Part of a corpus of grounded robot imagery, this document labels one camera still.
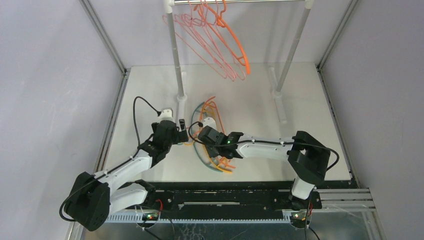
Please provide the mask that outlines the teal plastic hanger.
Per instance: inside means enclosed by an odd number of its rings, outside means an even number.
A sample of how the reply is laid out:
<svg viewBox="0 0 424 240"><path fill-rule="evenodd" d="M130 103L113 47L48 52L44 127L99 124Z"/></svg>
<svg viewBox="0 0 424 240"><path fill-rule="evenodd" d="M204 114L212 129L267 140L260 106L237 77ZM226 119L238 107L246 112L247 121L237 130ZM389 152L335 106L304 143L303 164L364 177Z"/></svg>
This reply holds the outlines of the teal plastic hanger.
<svg viewBox="0 0 424 240"><path fill-rule="evenodd" d="M201 107L203 106L203 104L204 104L205 102L203 101L203 102L201 102L195 109L194 109L194 111L192 112L192 114L191 114L191 123L193 123L195 120L194 120L194 117L195 117L195 114L196 113L200 113L200 109L201 109ZM214 167L214 166L212 166L212 164L209 162L209 163L206 163L205 161L204 161L204 159L202 158L202 156L200 155L200 153L199 153L199 150L198 150L198 148L197 148L197 146L196 146L196 144L194 144L194 146L193 146L193 148L194 148L194 151L195 151L195 154L196 154L196 156L198 157L198 159L200 160L200 162L205 166L205 167L207 167L208 169L210 169L210 170L212 170L212 171L215 171L215 172L218 172L218 173L222 173L223 171L222 170L220 170L220 169L218 169L218 168L216 168L216 167Z"/></svg>

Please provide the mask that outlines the large orange plastic hanger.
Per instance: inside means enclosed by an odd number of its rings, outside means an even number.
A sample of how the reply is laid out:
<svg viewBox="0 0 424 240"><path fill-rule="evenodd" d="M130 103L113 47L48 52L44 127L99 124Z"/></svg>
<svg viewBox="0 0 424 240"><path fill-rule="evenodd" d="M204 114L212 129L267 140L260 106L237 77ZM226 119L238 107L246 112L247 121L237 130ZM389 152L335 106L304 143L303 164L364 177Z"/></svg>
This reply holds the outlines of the large orange plastic hanger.
<svg viewBox="0 0 424 240"><path fill-rule="evenodd" d="M201 0L193 7L193 10L207 10L216 16L212 31L216 34L220 45L225 47L232 63L239 67L241 73L237 72L238 78L243 80L251 73L251 66L242 42L225 19L228 8L226 0Z"/></svg>

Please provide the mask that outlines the yellow plastic hanger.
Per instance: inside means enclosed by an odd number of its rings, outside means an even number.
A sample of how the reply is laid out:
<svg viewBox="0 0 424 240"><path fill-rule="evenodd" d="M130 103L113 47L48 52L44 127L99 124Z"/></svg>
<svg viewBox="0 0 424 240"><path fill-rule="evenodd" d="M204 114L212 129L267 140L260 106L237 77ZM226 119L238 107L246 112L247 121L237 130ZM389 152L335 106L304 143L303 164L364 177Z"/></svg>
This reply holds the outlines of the yellow plastic hanger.
<svg viewBox="0 0 424 240"><path fill-rule="evenodd" d="M194 144L196 144L194 141L190 141L189 143L184 143L184 145L185 146L193 146L194 147ZM209 159L209 161L206 161L205 159L204 159L204 161L206 162L206 163L211 163L211 165L213 166L213 167L216 167L216 168L218 168L219 170L222 170L223 171L223 173L227 173L227 174L232 174L233 172L231 171L231 170L229 170L229 169L227 169L227 168L221 168L220 167L220 163L217 165L217 163L218 163L218 160L217 159L215 159L215 158L213 158L213 159Z"/></svg>

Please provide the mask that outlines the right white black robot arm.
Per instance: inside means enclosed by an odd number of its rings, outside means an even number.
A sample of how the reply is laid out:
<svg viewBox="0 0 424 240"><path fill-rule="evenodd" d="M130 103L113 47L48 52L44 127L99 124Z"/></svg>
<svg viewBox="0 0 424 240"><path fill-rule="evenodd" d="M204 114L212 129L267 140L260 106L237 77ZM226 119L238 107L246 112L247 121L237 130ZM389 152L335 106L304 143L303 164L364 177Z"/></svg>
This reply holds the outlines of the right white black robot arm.
<svg viewBox="0 0 424 240"><path fill-rule="evenodd" d="M295 208L307 204L314 187L324 182L332 152L306 131L297 131L290 139L266 140L243 132L226 135L204 126L195 142L204 145L210 157L287 161L296 174L289 194Z"/></svg>

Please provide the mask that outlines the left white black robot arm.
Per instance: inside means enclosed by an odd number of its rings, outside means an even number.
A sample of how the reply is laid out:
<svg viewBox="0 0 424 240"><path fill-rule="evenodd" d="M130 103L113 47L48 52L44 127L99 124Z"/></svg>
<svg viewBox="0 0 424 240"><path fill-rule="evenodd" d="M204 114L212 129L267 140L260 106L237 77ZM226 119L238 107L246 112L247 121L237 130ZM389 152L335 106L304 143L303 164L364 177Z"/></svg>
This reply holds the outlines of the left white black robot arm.
<svg viewBox="0 0 424 240"><path fill-rule="evenodd" d="M107 218L127 207L153 207L157 196L144 183L126 183L151 169L170 152L172 145L188 141L184 119L178 123L165 119L152 124L153 133L141 143L135 155L110 170L80 173L68 197L59 207L59 216L77 222L89 231L97 230Z"/></svg>

